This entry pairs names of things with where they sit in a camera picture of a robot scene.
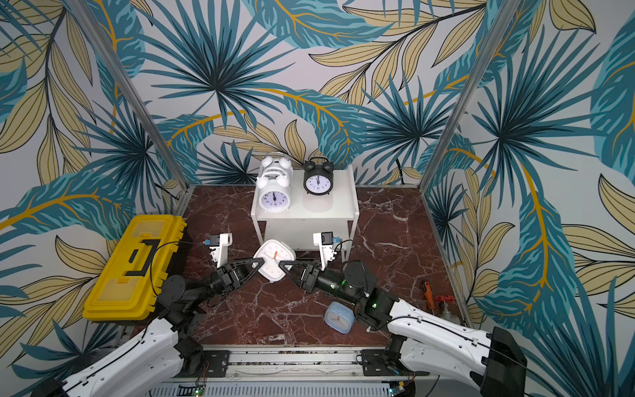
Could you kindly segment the white square alarm clock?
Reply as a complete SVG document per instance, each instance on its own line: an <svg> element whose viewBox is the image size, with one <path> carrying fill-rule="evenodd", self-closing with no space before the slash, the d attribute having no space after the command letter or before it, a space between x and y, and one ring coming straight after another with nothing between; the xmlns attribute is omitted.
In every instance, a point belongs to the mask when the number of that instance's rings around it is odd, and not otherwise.
<svg viewBox="0 0 635 397"><path fill-rule="evenodd" d="M259 273L268 279L270 283L281 281L285 273L280 269L281 261L295 261L296 254L293 249L285 243L270 239L265 241L254 254L254 258L261 258L264 264L258 270Z"/></svg>

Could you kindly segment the white matte twin-bell alarm clock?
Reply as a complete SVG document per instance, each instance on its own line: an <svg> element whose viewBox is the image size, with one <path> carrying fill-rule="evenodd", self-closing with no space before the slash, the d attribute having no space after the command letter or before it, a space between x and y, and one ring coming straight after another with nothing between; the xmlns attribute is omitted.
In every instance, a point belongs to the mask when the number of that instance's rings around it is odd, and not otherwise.
<svg viewBox="0 0 635 397"><path fill-rule="evenodd" d="M291 178L285 171L269 170L256 178L259 206L270 213L280 213L291 205Z"/></svg>

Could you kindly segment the light blue square alarm clock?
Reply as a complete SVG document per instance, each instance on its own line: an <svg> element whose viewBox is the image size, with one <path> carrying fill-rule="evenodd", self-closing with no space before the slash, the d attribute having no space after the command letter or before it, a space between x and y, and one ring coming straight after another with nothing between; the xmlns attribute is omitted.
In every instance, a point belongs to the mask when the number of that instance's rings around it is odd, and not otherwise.
<svg viewBox="0 0 635 397"><path fill-rule="evenodd" d="M352 309L339 302L332 302L324 314L325 323L341 334L349 334L355 322Z"/></svg>

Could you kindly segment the black twin-bell alarm clock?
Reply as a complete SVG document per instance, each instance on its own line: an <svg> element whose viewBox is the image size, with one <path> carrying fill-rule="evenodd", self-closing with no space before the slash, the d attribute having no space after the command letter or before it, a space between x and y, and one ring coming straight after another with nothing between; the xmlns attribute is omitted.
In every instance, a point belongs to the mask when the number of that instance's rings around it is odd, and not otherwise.
<svg viewBox="0 0 635 397"><path fill-rule="evenodd" d="M333 188L334 164L321 155L304 162L304 188L310 195L329 195Z"/></svg>

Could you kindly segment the white chrome twin-bell alarm clock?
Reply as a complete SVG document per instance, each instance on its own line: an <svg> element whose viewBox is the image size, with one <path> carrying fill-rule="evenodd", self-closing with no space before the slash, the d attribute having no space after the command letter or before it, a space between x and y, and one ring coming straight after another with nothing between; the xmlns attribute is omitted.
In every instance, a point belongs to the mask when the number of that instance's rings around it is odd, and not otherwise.
<svg viewBox="0 0 635 397"><path fill-rule="evenodd" d="M269 180L274 180L283 188L290 187L294 169L291 160L286 157L274 158L270 155L261 161L261 172L256 185L263 189Z"/></svg>

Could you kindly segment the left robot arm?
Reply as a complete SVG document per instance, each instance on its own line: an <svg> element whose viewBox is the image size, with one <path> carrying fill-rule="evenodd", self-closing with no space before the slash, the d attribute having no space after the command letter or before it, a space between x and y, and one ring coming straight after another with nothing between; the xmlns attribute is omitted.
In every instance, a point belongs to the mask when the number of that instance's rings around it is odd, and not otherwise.
<svg viewBox="0 0 635 397"><path fill-rule="evenodd" d="M220 266L196 281L170 276L161 286L163 307L144 330L101 360L64 380L47 379L33 396L140 396L164 380L203 368L203 347L191 334L206 317L201 305L249 282L265 264L246 258Z"/></svg>

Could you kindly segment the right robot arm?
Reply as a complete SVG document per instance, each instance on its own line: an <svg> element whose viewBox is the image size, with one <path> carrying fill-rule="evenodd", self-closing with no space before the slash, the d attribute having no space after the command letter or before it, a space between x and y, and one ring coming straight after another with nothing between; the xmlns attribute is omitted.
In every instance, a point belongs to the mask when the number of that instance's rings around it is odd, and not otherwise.
<svg viewBox="0 0 635 397"><path fill-rule="evenodd" d="M385 359L391 365L459 380L483 396L525 394L528 361L509 331L471 329L429 314L378 287L361 261L340 270L317 260L281 261L279 268L305 292L350 304L369 331L389 333Z"/></svg>

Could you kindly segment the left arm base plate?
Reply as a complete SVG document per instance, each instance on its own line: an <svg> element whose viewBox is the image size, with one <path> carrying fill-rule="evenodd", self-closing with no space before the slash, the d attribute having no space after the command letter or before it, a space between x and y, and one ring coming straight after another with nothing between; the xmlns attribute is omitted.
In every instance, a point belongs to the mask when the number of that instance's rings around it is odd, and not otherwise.
<svg viewBox="0 0 635 397"><path fill-rule="evenodd" d="M224 378L231 352L228 350L204 350L185 360L180 375L189 377Z"/></svg>

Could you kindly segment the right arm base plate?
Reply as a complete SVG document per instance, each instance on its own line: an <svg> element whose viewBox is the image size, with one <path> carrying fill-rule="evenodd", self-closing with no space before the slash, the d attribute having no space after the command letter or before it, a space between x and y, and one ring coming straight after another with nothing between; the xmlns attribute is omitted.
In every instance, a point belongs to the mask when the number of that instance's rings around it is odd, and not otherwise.
<svg viewBox="0 0 635 397"><path fill-rule="evenodd" d="M397 359L390 358L383 349L363 349L357 355L364 376L425 376L429 372L413 372Z"/></svg>

